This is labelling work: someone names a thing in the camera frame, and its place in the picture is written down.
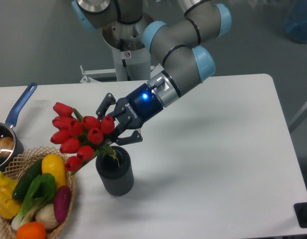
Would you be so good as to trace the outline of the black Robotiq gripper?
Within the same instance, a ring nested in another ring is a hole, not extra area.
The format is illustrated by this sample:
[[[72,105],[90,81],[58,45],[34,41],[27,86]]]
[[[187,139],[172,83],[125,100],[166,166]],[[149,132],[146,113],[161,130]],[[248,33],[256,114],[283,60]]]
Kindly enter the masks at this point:
[[[110,116],[118,121],[114,132],[121,134],[128,129],[135,129],[130,136],[112,137],[112,143],[122,146],[143,141],[140,131],[136,129],[141,128],[145,122],[163,110],[162,104],[150,90],[147,84],[142,84],[117,102],[112,93],[106,94],[96,110],[97,119],[103,120],[108,108],[115,105],[110,113]]]

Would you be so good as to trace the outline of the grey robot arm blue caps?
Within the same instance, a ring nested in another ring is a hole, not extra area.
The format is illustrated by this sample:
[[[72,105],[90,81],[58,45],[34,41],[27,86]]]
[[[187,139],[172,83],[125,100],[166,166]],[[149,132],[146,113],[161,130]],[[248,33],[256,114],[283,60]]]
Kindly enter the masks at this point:
[[[89,31],[101,29],[112,50],[118,81],[143,84],[116,100],[107,94],[97,116],[109,106],[118,122],[104,140],[126,145],[140,142],[140,128],[215,72],[215,62],[202,43],[227,33],[232,24],[229,9],[209,0],[181,0],[184,20],[174,25],[154,21],[140,0],[75,0],[72,7]]]

